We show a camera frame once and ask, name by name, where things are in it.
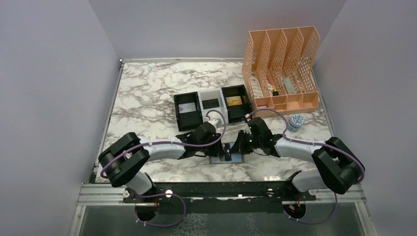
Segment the grey card holder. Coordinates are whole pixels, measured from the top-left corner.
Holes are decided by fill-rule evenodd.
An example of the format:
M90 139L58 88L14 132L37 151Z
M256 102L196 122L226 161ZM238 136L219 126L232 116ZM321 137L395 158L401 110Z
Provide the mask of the grey card holder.
M244 163L244 158L241 153L230 153L230 149L235 143L225 143L222 145L223 155L222 156L210 156L210 164L241 164Z

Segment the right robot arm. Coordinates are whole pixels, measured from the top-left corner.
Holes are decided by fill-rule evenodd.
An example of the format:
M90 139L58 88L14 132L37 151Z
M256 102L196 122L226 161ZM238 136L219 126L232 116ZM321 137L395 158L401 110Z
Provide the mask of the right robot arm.
M337 137L324 143L291 139L273 134L262 118L253 118L230 148L230 153L250 154L261 149L267 156L290 157L315 164L310 171L296 171L285 180L284 195L296 200L312 189L330 189L345 194L364 177L363 164Z

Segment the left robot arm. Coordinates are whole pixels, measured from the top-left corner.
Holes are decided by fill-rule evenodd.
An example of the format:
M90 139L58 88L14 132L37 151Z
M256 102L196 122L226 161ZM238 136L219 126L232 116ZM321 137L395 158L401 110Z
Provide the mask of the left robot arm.
M222 135L217 132L219 126L218 122L208 121L194 131L156 141L142 140L134 132L126 133L99 155L100 175L113 187L124 185L134 190L141 201L148 202L154 197L155 186L150 176L140 169L151 161L181 160L198 152L222 155Z

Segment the black card in white bin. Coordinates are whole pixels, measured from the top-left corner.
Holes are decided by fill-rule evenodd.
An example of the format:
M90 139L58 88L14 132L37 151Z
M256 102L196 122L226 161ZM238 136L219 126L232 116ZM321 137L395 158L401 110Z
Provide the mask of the black card in white bin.
M208 99L202 101L203 109L214 109L220 107L218 99Z

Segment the gold card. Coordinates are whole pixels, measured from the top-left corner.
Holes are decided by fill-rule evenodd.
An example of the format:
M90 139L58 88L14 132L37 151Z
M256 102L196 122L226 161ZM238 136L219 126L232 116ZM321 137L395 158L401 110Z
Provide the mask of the gold card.
M238 106L238 105L242 105L243 101L241 96L229 96L226 97L226 102L228 106Z

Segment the black right bin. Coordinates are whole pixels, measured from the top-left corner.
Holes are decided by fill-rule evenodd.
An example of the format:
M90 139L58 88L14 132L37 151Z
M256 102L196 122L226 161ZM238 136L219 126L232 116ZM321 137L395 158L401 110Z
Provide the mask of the black right bin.
M252 105L244 85L222 87L228 123L240 122L252 112Z

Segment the black bin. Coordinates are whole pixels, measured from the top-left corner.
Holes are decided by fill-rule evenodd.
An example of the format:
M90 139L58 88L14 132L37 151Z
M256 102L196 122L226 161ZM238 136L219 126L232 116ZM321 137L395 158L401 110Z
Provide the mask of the black bin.
M173 96L178 130L187 131L203 123L202 110L197 92Z
M222 87L228 123L240 122L252 112L252 105L244 85Z

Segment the white middle bin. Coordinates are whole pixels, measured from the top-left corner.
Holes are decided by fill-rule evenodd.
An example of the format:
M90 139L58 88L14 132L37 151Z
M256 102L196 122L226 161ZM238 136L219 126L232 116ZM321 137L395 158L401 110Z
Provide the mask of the white middle bin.
M209 118L206 117L209 110L217 110L224 116L225 123L229 123L226 102L221 88L201 90L197 92L197 95L203 122L209 121Z

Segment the black left bin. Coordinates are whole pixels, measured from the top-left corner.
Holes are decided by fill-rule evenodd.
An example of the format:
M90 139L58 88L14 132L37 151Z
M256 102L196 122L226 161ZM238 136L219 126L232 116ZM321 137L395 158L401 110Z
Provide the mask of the black left bin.
M203 123L202 110L197 92L173 96L178 130L187 131Z

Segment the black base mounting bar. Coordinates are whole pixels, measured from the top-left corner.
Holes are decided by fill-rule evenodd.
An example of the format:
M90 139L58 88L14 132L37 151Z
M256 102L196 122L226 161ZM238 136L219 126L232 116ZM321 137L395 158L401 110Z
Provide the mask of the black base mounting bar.
M314 201L308 192L290 193L284 181L159 182L144 199L126 189L123 203L142 212L186 213L282 213L283 204Z

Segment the white item in organizer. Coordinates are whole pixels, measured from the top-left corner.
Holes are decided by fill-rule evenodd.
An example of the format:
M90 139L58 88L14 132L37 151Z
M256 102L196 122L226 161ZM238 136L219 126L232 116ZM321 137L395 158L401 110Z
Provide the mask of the white item in organizer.
M252 87L253 96L255 98L264 97L263 92L262 92L262 88L260 86L260 82L255 76L253 76L253 75L251 76L250 83L251 83L251 87Z

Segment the blue white tape roll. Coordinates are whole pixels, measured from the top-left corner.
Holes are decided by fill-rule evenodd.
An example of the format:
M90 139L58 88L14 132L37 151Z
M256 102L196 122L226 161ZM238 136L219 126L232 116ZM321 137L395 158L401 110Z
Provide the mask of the blue white tape roll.
M291 115L288 123L288 130L290 132L298 132L305 122L304 116L301 114Z

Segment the black yellow marker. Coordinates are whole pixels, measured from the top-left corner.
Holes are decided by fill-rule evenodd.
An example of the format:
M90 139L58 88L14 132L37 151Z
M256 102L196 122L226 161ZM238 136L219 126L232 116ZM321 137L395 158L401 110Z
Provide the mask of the black yellow marker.
M274 88L271 92L272 92L273 96L278 96L279 95L279 92L276 88Z

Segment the grey item in organizer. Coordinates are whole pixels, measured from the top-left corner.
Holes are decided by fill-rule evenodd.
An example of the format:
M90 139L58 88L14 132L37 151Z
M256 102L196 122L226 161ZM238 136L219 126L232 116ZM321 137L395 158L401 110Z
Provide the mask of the grey item in organizer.
M283 84L287 91L287 94L297 94L296 88L294 87L291 79L289 77L283 78Z

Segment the peach file organizer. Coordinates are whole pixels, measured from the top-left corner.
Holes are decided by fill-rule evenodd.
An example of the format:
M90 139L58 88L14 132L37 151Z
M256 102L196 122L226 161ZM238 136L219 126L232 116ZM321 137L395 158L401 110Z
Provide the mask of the peach file organizer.
M318 109L319 92L312 78L312 67L320 41L314 26L249 31L242 75L256 117ZM252 75L259 80L264 97L253 96ZM297 94L287 94L285 77L291 79ZM278 96L272 95L274 88Z

